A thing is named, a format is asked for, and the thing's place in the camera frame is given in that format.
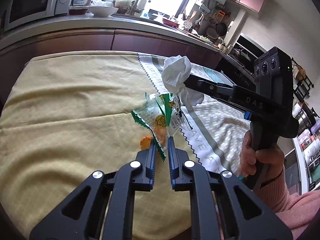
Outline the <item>pink sleeve right forearm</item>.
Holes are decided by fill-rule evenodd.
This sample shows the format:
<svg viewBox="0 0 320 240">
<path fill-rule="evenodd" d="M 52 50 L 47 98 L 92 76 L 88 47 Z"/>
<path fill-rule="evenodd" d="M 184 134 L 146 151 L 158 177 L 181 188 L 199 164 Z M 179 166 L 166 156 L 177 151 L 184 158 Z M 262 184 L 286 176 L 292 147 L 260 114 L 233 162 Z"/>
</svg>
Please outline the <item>pink sleeve right forearm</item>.
<svg viewBox="0 0 320 240">
<path fill-rule="evenodd" d="M 290 228 L 294 239 L 319 239 L 319 190 L 290 194 L 283 171 L 255 194 Z"/>
</svg>

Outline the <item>person's right hand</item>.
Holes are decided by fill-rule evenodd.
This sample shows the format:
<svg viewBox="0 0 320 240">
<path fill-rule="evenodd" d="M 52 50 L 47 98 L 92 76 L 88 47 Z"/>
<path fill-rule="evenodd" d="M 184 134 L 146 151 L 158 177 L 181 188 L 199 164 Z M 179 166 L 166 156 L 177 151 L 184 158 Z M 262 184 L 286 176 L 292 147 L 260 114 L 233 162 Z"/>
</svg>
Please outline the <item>person's right hand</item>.
<svg viewBox="0 0 320 240">
<path fill-rule="evenodd" d="M 240 173 L 244 177 L 253 176 L 257 171 L 256 162 L 268 165 L 261 187 L 278 178 L 284 167 L 284 153 L 277 144 L 266 150 L 255 151 L 251 148 L 251 133 L 247 131 L 242 142 L 240 153 Z"/>
</svg>

